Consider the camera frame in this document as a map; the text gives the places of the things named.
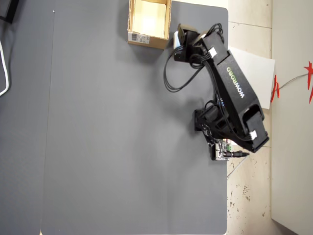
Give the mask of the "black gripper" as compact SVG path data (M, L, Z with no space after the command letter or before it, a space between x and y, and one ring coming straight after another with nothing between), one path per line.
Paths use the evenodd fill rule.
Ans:
M203 54L201 34L190 31L184 24L178 25L178 39L183 47L174 50L174 60L178 62L189 62L194 54Z

